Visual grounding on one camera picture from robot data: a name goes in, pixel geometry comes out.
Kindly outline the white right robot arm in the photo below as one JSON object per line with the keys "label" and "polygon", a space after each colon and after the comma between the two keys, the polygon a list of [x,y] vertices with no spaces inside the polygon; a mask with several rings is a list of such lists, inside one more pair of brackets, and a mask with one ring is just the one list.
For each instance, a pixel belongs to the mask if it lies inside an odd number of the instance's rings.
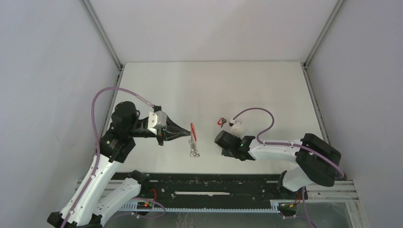
{"label": "white right robot arm", "polygon": [[284,199],[307,185],[332,187],[344,176],[339,167],[341,153],[312,133],[297,140],[266,141],[255,136],[239,138],[222,130],[214,142],[223,156],[240,161],[267,159],[296,164],[296,168],[282,172],[276,186],[277,194]]}

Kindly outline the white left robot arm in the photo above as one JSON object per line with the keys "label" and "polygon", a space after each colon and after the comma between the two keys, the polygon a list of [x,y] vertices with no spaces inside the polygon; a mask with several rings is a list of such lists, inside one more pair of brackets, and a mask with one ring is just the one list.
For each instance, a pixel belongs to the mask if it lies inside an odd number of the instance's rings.
{"label": "white left robot arm", "polygon": [[134,103],[121,102],[115,107],[111,120],[74,196],[60,212],[49,215],[47,222],[53,227],[102,228],[128,200],[148,196],[149,177],[134,170],[119,187],[106,197],[101,197],[113,175],[135,147],[135,138],[156,138],[162,146],[166,141],[191,135],[191,131],[174,123],[159,106],[148,117],[140,119],[140,112]]}

